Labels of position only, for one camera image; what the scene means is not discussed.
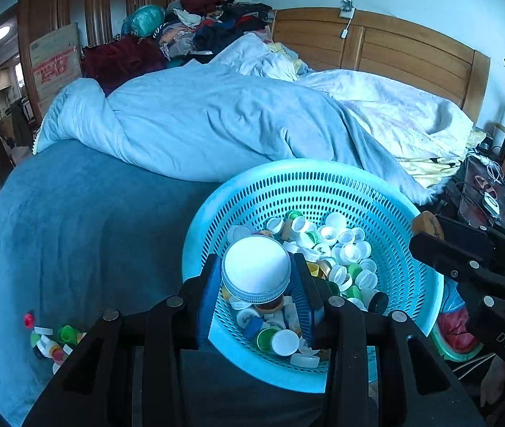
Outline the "green bottle cap on blanket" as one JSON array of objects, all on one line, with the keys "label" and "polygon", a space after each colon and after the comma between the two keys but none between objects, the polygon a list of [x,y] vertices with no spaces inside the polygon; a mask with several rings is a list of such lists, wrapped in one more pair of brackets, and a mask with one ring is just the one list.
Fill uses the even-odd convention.
[{"label": "green bottle cap on blanket", "polygon": [[78,331],[70,325],[64,325],[57,331],[57,340],[63,345],[75,346],[78,343]]}]

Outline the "wooden headboard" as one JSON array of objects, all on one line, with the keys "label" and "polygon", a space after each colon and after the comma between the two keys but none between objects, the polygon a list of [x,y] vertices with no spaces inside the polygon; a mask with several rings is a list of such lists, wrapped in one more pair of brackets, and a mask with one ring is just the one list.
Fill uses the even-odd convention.
[{"label": "wooden headboard", "polygon": [[451,100],[478,121],[491,59],[422,25],[378,12],[343,19],[333,8],[279,10],[273,38],[314,70],[359,70]]}]

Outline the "blue fleece blanket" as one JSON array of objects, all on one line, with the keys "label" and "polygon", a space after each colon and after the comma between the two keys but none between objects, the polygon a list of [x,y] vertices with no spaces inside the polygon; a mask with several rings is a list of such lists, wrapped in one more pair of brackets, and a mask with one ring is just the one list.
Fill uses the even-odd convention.
[{"label": "blue fleece blanket", "polygon": [[22,424],[52,376],[37,326],[89,329],[104,310],[151,309],[181,287],[188,227],[212,183],[167,178],[63,141],[0,191],[0,414]]}]

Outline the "pile of clothes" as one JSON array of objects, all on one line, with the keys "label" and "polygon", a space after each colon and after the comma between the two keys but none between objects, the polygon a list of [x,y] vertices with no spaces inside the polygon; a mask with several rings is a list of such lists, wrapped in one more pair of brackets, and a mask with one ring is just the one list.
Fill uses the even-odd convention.
[{"label": "pile of clothes", "polygon": [[174,0],[145,5],[122,22],[119,35],[84,50],[83,72],[105,95],[147,73],[211,59],[248,32],[264,33],[272,7],[251,0]]}]

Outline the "light blue perforated basket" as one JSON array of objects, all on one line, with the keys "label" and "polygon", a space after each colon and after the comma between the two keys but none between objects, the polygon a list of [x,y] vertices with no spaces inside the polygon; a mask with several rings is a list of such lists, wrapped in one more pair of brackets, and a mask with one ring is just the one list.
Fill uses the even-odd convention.
[{"label": "light blue perforated basket", "polygon": [[442,304],[443,277],[411,256],[411,220],[418,210],[378,176],[338,162],[282,160],[222,184],[190,224],[183,280],[199,275],[209,254],[224,255],[231,227],[258,231],[291,210],[317,225],[338,212],[348,227],[362,228],[378,266],[378,288],[388,294],[388,309],[404,311],[422,333],[431,332]]}]

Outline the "green basin with red bag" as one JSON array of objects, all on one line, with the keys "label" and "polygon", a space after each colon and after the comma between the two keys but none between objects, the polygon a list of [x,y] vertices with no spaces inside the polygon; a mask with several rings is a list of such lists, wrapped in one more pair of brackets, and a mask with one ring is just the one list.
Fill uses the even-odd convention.
[{"label": "green basin with red bag", "polygon": [[474,359],[483,348],[481,342],[467,331],[467,321],[465,302],[456,288],[445,283],[440,313],[429,336],[444,359],[466,363]]}]

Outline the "red bottle cap on blanket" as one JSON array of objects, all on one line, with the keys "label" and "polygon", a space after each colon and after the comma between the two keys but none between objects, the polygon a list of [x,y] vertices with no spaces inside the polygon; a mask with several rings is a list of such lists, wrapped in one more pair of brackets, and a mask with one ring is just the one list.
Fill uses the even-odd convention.
[{"label": "red bottle cap on blanket", "polygon": [[26,329],[30,330],[34,328],[34,317],[32,313],[28,312],[24,315],[24,326]]}]

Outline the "light blue duvet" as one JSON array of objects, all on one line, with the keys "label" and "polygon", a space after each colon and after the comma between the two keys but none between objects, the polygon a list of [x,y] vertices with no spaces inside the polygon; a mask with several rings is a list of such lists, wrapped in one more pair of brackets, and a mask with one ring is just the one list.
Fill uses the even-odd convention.
[{"label": "light blue duvet", "polygon": [[353,166],[422,204],[405,159],[456,160],[471,119],[452,101],[351,69],[297,72],[254,34],[212,61],[191,61],[104,93],[80,78],[53,100],[35,152],[76,140],[156,174],[224,182],[292,158]]}]

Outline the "cardboard box red print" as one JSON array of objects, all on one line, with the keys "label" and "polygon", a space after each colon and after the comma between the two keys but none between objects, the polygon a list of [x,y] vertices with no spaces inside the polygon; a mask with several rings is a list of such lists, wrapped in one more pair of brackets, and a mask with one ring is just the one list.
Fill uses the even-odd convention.
[{"label": "cardboard box red print", "polygon": [[73,22],[33,41],[30,57],[37,105],[44,117],[60,90],[82,76],[77,24]]}]

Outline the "large white jar lid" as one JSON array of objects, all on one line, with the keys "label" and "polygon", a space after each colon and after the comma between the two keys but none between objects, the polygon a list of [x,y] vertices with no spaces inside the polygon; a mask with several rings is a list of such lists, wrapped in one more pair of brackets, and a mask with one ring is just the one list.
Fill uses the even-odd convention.
[{"label": "large white jar lid", "polygon": [[273,302],[288,287],[291,260],[278,241],[253,235],[232,244],[222,259],[228,292],[254,305]]}]

